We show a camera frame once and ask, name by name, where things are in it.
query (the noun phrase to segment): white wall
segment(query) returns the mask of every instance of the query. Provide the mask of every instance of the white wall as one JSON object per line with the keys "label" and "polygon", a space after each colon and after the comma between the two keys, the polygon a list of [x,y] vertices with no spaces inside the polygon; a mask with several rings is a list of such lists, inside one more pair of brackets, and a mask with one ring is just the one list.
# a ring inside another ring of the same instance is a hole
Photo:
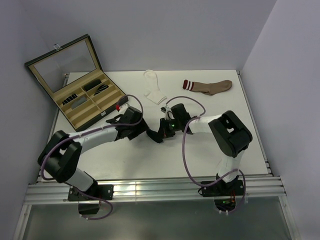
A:
{"label": "white wall", "polygon": [[0,32],[0,239],[9,240],[38,174],[54,105],[24,67],[48,48],[17,0],[0,1]]}
{"label": "white wall", "polygon": [[242,69],[276,0],[20,0],[47,45],[88,33],[109,71]]}
{"label": "white wall", "polygon": [[278,0],[242,80],[303,239],[320,238],[320,1]]}

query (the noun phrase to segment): white tabletop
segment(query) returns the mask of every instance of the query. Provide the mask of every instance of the white tabletop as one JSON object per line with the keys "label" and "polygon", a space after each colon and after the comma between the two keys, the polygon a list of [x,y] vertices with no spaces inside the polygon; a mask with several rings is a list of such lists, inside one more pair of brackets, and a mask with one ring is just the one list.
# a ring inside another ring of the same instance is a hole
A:
{"label": "white tabletop", "polygon": [[[72,81],[79,73],[69,77]],[[143,71],[112,71],[106,72],[112,81],[126,94],[137,96],[144,108],[144,119],[149,127],[158,131],[162,104],[156,105],[144,96],[145,85]],[[187,70],[187,71],[156,71],[160,90],[168,97],[188,96],[201,102],[206,108],[205,116],[215,116],[232,110],[246,125],[253,135],[253,141],[245,151],[240,169],[246,175],[268,174],[253,121],[247,102],[235,70]],[[231,80],[232,88],[214,96],[198,92],[186,91],[182,88],[183,81],[216,83]],[[191,116],[202,112],[202,109],[188,99],[176,99],[169,106],[183,103]],[[138,108],[138,103],[129,98],[129,104]],[[118,112],[112,112],[91,128],[97,127],[107,119],[113,118]],[[64,115],[59,112],[54,132],[63,130],[72,133],[75,130]],[[186,137],[186,160],[191,174],[195,177],[215,176],[218,164],[223,156],[213,134],[198,133]],[[80,156],[78,168],[97,180],[124,179],[157,179],[187,177],[182,161],[182,132],[175,137],[166,139],[164,143],[153,142],[146,133],[135,139],[121,139],[95,147]]]}

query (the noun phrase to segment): red stripe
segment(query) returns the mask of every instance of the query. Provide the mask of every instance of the red stripe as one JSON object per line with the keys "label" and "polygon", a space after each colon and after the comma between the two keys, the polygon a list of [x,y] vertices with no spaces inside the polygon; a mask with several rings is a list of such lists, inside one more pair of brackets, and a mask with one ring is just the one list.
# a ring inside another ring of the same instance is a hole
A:
{"label": "red stripe", "polygon": [[183,81],[183,86],[182,86],[182,88],[183,88],[183,89],[186,89],[186,88],[187,88],[187,84],[188,84],[188,80],[186,79],[186,80]]}

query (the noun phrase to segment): box lid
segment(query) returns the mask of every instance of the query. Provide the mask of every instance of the box lid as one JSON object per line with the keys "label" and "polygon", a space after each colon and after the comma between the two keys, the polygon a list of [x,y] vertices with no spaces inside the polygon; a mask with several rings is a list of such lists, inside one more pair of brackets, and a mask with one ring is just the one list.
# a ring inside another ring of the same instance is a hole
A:
{"label": "box lid", "polygon": [[[56,101],[68,90],[82,85],[86,79],[103,72],[97,53],[88,34],[25,63],[38,82]],[[66,74],[86,72],[73,82],[66,83]]]}

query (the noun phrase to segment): metal rail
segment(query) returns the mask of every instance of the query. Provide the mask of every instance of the metal rail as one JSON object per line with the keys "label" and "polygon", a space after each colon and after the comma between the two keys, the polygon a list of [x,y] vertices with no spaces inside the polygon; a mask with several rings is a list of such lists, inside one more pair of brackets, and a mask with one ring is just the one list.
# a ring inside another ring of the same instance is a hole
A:
{"label": "metal rail", "polygon": [[[213,177],[197,178],[197,181],[210,181]],[[208,199],[198,194],[199,187],[188,178],[152,180],[99,181],[98,184],[114,185],[111,202],[153,202]],[[64,183],[38,182],[27,189],[24,205],[78,204],[67,201],[69,186]],[[286,192],[280,177],[246,177],[247,197],[280,197]]]}

